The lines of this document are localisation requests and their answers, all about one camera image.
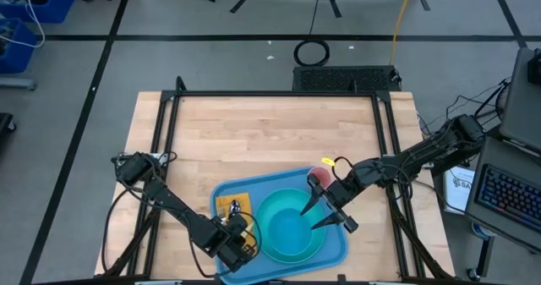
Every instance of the keyboard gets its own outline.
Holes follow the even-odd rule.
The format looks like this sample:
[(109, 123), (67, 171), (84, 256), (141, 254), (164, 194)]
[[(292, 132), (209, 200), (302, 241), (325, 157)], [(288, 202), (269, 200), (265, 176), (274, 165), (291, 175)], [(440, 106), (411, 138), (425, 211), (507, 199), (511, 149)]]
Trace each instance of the keyboard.
[(476, 201), (541, 233), (541, 189), (538, 185), (484, 165)]

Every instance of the white cable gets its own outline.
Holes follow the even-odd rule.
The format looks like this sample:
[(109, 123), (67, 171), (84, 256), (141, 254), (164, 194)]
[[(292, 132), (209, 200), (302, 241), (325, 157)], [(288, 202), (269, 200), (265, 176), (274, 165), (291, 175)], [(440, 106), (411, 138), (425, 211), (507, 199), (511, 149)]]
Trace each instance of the white cable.
[(26, 10), (26, 13), (28, 13), (28, 15), (30, 16), (30, 18), (34, 22), (36, 22), (37, 27), (40, 29), (41, 43), (38, 44), (38, 45), (31, 45), (31, 44), (24, 43), (24, 42), (14, 41), (14, 40), (8, 39), (7, 37), (4, 37), (4, 36), (0, 36), (0, 39), (3, 39), (5, 41), (8, 41), (8, 42), (11, 42), (11, 43), (14, 43), (14, 44), (24, 45), (24, 46), (27, 46), (27, 47), (34, 47), (34, 48), (42, 47), (43, 44), (45, 44), (45, 33), (43, 32), (43, 29), (41, 28), (40, 22), (37, 20), (36, 13), (34, 12), (34, 8), (32, 8), (31, 0), (28, 0), (28, 3), (25, 5), (25, 10)]

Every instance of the blue container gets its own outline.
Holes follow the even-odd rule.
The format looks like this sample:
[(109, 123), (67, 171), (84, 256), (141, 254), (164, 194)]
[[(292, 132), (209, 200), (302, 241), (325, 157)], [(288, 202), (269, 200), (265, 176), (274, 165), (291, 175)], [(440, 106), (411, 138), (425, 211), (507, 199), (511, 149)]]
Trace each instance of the blue container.
[[(5, 24), (14, 26), (14, 33), (11, 40), (31, 45), (37, 42), (36, 35), (26, 27), (20, 19), (0, 19), (0, 27)], [(6, 50), (0, 55), (0, 74), (14, 74), (25, 71), (32, 57), (34, 47), (9, 43)]]
[[(310, 187), (306, 183), (306, 177), (310, 169), (312, 167), (303, 167), (291, 171), (233, 180), (220, 184), (210, 195), (210, 213), (212, 216), (216, 215), (216, 197), (220, 195), (234, 195), (248, 192), (252, 212), (255, 213), (261, 202), (268, 195), (279, 189), (294, 188), (310, 193)], [(324, 200), (320, 200), (319, 204), (326, 216), (332, 213)], [(257, 232), (256, 226), (253, 226), (253, 232)], [(326, 226), (325, 239), (320, 249), (306, 261), (296, 264), (284, 264), (272, 260), (264, 252), (260, 252), (247, 265), (234, 273), (229, 273), (221, 277), (221, 280), (228, 285), (254, 284), (339, 265), (346, 259), (346, 255), (347, 239), (344, 227), (342, 225), (331, 225)], [(226, 269), (216, 257), (216, 271), (224, 272)]]
[[(48, 0), (43, 5), (32, 5), (40, 23), (62, 23), (75, 0)], [(34, 20), (26, 12), (25, 4), (0, 4), (0, 14), (6, 18), (20, 18), (25, 22)]]

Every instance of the yellow object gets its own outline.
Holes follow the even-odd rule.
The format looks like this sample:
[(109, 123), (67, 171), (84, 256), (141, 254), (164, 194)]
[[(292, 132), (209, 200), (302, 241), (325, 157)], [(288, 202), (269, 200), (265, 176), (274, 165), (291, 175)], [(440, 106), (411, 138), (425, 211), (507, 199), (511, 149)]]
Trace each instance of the yellow object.
[[(226, 212), (226, 218), (227, 218), (229, 216), (229, 206), (231, 205), (231, 202), (233, 200), (238, 201), (238, 203), (240, 204), (240, 211), (249, 213), (251, 215), (254, 214), (252, 213), (252, 205), (250, 204), (250, 196), (248, 193), (241, 193), (237, 195), (223, 195), (223, 196), (216, 197), (216, 211), (219, 211), (218, 208), (223, 208), (224, 212)], [(241, 215), (248, 223), (248, 227), (246, 230), (254, 234), (254, 231), (252, 231), (254, 227), (250, 228), (250, 225), (254, 222), (254, 220), (252, 220), (252, 217), (247, 216), (245, 214), (241, 214)], [(252, 238), (249, 235), (246, 235), (245, 238), (246, 238), (246, 244), (255, 246), (254, 238)]]
[(406, 9), (407, 1), (409, 0), (404, 0), (404, 3), (402, 4), (402, 8), (400, 9), (400, 14), (398, 14), (398, 20), (396, 21), (395, 35), (392, 37), (392, 53), (391, 53), (391, 60), (389, 61), (389, 65), (395, 64), (396, 38), (398, 37), (398, 30), (400, 29), (400, 22), (402, 21), (402, 15), (404, 14), (404, 10)]
[(323, 157), (321, 158), (321, 162), (325, 163), (325, 164), (328, 164), (329, 166), (331, 167), (334, 167), (335, 166), (335, 162), (330, 159), (330, 158), (327, 158), (327, 157)]

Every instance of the sticker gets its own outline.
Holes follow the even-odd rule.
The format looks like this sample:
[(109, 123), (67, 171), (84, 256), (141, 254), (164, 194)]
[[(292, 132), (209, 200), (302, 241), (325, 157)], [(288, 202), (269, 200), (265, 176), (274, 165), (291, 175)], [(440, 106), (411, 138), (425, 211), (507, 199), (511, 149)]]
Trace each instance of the sticker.
[(321, 158), (321, 162), (323, 162), (324, 164), (328, 164), (331, 167), (335, 166), (335, 162), (332, 159), (327, 158), (327, 157)]

